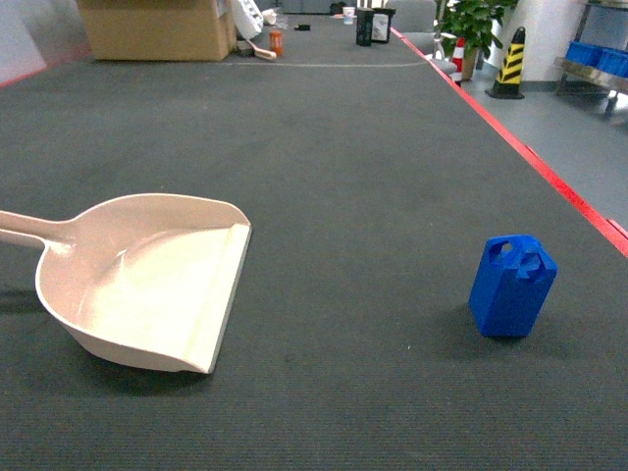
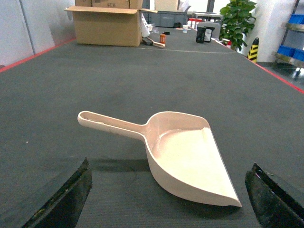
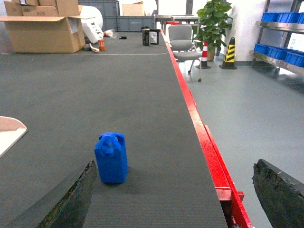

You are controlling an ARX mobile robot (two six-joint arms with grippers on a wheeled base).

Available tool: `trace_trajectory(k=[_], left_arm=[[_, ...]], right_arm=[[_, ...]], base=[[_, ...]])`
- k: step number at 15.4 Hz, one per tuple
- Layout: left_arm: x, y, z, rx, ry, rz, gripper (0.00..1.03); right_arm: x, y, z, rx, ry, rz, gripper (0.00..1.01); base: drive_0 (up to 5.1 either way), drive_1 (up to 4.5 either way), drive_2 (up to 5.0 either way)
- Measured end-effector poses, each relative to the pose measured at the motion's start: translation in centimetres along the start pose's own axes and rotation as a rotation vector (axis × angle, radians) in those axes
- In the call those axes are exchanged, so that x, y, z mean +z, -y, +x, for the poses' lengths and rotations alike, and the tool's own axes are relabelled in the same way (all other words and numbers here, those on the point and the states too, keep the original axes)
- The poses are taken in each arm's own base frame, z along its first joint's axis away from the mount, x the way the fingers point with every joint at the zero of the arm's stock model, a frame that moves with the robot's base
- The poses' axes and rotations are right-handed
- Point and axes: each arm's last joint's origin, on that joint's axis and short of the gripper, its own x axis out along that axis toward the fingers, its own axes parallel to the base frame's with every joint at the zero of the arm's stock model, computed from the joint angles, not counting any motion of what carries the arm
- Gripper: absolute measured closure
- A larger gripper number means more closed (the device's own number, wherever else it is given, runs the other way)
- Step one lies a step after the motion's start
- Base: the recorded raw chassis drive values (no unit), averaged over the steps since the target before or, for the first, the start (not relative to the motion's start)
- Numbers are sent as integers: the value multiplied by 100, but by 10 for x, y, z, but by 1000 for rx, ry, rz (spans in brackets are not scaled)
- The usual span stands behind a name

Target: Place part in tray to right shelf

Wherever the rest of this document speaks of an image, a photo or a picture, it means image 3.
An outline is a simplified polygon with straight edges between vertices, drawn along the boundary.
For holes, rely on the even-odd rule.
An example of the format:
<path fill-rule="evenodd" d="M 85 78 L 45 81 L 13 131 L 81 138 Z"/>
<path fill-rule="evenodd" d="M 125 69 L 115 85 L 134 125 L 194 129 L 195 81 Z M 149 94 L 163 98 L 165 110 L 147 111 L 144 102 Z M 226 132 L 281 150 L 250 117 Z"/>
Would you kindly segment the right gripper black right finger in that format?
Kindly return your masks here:
<path fill-rule="evenodd" d="M 304 184 L 264 159 L 254 164 L 256 195 L 274 228 L 304 226 Z"/>

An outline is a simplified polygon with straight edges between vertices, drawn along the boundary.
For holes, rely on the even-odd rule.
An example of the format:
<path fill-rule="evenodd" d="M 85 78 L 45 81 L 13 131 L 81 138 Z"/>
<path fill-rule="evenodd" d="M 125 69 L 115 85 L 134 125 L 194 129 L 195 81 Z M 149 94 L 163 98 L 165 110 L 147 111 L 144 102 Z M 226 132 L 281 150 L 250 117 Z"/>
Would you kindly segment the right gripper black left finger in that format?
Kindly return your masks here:
<path fill-rule="evenodd" d="M 97 176 L 94 161 L 81 165 L 5 228 L 81 228 Z"/>

